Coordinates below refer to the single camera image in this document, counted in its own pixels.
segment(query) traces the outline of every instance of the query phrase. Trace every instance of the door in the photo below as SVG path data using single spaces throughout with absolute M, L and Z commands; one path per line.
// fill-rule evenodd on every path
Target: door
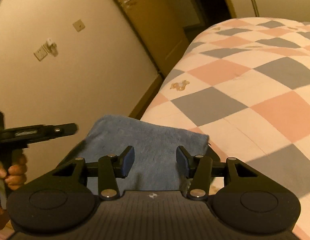
M 166 77 L 181 59 L 189 42 L 165 0 L 118 0 Z

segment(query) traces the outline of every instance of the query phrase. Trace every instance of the blue cloth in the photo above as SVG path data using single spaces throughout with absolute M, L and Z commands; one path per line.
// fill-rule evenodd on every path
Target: blue cloth
M 176 148 L 182 145 L 191 155 L 204 155 L 208 135 L 158 126 L 133 118 L 106 115 L 98 120 L 72 158 L 97 162 L 108 154 L 120 155 L 129 145 L 135 162 L 126 179 L 117 179 L 121 194 L 127 190 L 179 190 L 183 183 L 176 164 Z M 88 178 L 87 188 L 98 194 L 98 178 Z

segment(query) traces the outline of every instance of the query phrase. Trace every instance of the wall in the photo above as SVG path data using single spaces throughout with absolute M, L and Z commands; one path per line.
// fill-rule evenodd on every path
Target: wall
M 201 23 L 191 0 L 167 0 L 167 3 L 174 10 L 182 27 Z
M 86 28 L 77 33 L 73 22 Z M 59 55 L 39 62 L 50 37 Z M 1 0 L 0 111 L 6 127 L 76 122 L 30 145 L 28 181 L 50 171 L 104 114 L 129 115 L 157 71 L 113 0 Z

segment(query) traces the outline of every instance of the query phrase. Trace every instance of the person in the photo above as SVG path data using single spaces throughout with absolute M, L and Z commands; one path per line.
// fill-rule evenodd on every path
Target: person
M 27 171 L 27 158 L 24 154 L 20 155 L 18 161 L 8 169 L 7 172 L 0 166 L 0 178 L 5 179 L 11 190 L 16 190 L 23 186 L 27 180 L 25 175 Z M 4 210 L 0 207 L 0 215 L 4 214 Z

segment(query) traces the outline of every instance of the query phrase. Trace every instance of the checkered bedsheet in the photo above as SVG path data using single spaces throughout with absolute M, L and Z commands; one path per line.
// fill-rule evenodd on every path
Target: checkered bedsheet
M 302 206 L 294 233 L 310 240 L 310 23 L 256 17 L 205 30 L 141 120 L 210 135 L 222 161 L 291 190 Z

